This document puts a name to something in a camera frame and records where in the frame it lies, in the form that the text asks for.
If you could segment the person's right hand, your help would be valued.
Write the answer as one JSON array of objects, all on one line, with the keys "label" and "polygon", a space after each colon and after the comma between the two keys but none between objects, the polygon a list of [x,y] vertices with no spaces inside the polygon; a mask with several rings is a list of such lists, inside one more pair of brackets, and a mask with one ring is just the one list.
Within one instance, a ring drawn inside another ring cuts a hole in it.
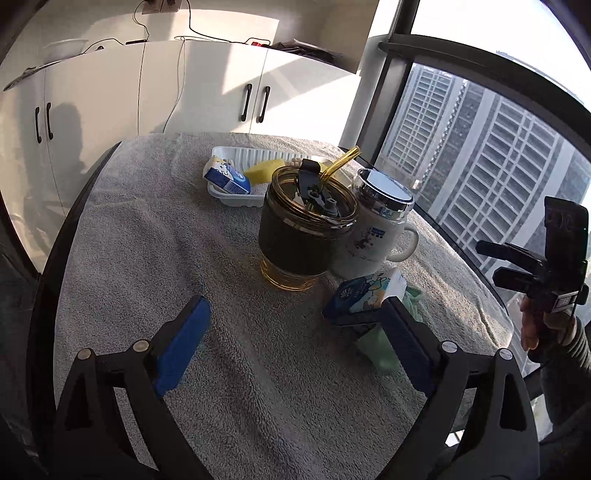
[{"label": "person's right hand", "polygon": [[568,308],[555,313],[544,312],[534,300],[524,296],[520,312],[522,314],[521,346],[525,352],[535,350],[541,342],[541,334],[550,330],[556,336],[556,342],[566,346],[572,342],[577,331],[577,319],[574,310]]}]

